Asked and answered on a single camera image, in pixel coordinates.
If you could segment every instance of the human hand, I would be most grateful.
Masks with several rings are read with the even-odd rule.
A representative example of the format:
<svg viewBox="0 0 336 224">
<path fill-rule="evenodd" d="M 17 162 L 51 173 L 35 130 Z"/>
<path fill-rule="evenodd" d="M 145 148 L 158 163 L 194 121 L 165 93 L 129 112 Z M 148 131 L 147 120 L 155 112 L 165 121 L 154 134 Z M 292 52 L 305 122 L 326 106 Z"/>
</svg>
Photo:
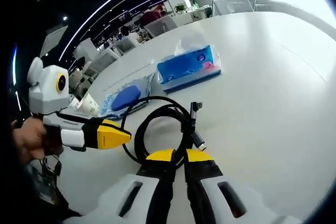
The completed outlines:
<svg viewBox="0 0 336 224">
<path fill-rule="evenodd" d="M 21 128 L 13 130 L 19 159 L 23 165 L 28 164 L 33 159 L 43 159 L 46 155 L 46 146 L 49 147 L 51 154 L 58 154 L 58 151 L 46 139 L 46 134 L 47 131 L 42 120 L 34 117 L 28 118 Z"/>
</svg>

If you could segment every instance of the round white table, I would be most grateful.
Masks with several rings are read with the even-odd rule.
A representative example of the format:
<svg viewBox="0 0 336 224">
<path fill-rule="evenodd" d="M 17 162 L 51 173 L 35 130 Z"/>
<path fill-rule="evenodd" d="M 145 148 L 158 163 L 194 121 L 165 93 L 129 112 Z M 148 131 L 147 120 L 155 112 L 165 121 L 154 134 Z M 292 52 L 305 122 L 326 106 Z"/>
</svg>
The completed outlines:
<svg viewBox="0 0 336 224">
<path fill-rule="evenodd" d="M 282 13 L 201 20 L 133 49 L 104 70 L 89 93 L 101 103 L 155 65 L 130 73 L 173 54 L 181 39 L 197 33 L 219 52 L 223 73 L 169 97 L 186 108 L 203 102 L 197 130 L 224 174 L 258 191 L 277 214 L 304 219 L 336 177 L 336 42 L 314 26 Z M 127 129 L 135 133 L 163 104 L 154 101 L 131 114 Z M 152 152 L 177 148 L 180 139 L 179 123 L 163 118 L 150 124 L 145 144 Z M 133 150 L 133 141 L 128 147 Z M 122 176 L 139 169 L 121 147 L 85 153 L 67 148 L 61 161 L 59 187 L 82 214 L 95 209 L 99 196 Z M 183 168 L 176 173 L 167 222 L 194 223 Z"/>
</svg>

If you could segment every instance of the desk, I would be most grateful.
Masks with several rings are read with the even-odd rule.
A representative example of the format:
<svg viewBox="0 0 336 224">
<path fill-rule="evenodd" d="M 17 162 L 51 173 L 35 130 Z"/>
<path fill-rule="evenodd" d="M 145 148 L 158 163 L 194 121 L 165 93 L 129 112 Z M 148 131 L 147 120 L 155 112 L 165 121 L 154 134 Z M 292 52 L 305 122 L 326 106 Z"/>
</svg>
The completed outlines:
<svg viewBox="0 0 336 224">
<path fill-rule="evenodd" d="M 200 20 L 125 54 L 97 77 L 90 94 L 101 103 L 113 92 L 107 89 L 111 83 L 172 54 L 181 38 L 194 33 L 217 48 L 223 73 L 169 97 L 186 108 L 203 102 L 197 130 L 224 174 L 261 193 L 277 214 L 304 219 L 336 177 L 336 42 L 317 28 L 271 12 Z M 134 134 L 163 104 L 154 101 L 131 114 L 127 129 Z M 152 152 L 177 148 L 180 139 L 180 125 L 160 119 L 148 128 L 145 144 Z M 128 147 L 133 151 L 133 142 Z M 82 214 L 122 176 L 139 169 L 121 147 L 86 153 L 66 148 L 61 161 L 60 189 Z M 167 222 L 194 223 L 183 168 L 176 173 Z"/>
</svg>

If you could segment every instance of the potted plant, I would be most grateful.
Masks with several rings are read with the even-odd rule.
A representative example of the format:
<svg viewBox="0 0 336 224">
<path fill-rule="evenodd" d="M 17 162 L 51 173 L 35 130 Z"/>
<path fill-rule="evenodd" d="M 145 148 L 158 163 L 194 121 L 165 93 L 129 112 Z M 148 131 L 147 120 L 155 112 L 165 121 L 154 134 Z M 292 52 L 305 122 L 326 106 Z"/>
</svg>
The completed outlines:
<svg viewBox="0 0 336 224">
<path fill-rule="evenodd" d="M 175 11 L 176 11 L 178 14 L 182 14 L 182 13 L 186 12 L 185 4 L 177 4 L 177 5 L 175 6 Z"/>
</svg>

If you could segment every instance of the blue packaging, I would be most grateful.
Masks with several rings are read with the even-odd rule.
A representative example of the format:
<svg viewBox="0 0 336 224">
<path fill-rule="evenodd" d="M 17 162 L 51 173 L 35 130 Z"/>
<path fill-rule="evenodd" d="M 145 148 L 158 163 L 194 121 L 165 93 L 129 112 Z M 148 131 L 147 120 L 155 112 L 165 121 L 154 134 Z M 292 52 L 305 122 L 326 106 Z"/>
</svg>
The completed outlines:
<svg viewBox="0 0 336 224">
<path fill-rule="evenodd" d="M 214 57 L 211 46 L 189 51 L 157 64 L 159 83 L 165 92 L 205 81 L 221 73 L 219 57 Z"/>
</svg>

